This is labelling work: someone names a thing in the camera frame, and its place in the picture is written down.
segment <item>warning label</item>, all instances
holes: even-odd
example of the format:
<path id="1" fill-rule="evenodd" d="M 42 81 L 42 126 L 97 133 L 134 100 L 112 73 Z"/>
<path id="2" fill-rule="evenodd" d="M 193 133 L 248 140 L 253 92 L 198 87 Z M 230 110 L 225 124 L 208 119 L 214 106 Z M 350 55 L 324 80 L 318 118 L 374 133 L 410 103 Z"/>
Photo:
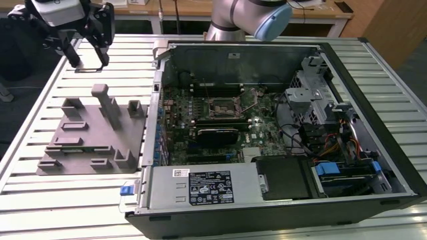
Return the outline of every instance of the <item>warning label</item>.
<path id="1" fill-rule="evenodd" d="M 192 206 L 234 202 L 229 171 L 190 172 L 188 182 Z"/>

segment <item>slotted aluminum workbench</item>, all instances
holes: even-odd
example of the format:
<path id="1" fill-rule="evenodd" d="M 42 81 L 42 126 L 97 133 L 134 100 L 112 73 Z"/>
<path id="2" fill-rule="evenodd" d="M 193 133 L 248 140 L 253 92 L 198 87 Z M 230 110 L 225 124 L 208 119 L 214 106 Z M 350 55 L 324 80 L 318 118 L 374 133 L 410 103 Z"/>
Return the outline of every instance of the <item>slotted aluminum workbench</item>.
<path id="1" fill-rule="evenodd" d="M 37 162 L 57 128 L 65 97 L 80 97 L 84 104 L 93 84 L 109 86 L 118 104 L 140 100 L 149 104 L 152 45 L 156 39 L 201 40 L 186 35 L 117 35 L 101 73 L 74 73 L 62 58 L 40 94 L 28 118 L 0 163 L 0 236 L 3 239 L 141 240 L 142 234 L 118 211 L 120 186 L 138 178 L 134 174 L 37 176 Z M 427 109 L 392 72 L 369 44 L 354 38 L 320 38 L 329 42 L 361 91 L 377 111 L 421 177 L 427 177 Z M 286 37 L 276 41 L 310 42 L 313 38 Z M 76 41 L 80 55 L 94 55 L 92 46 Z M 136 198 L 125 199 L 128 207 Z M 345 226 L 298 228 L 240 233 L 197 239 L 425 239 L 427 205 L 392 210 Z"/>

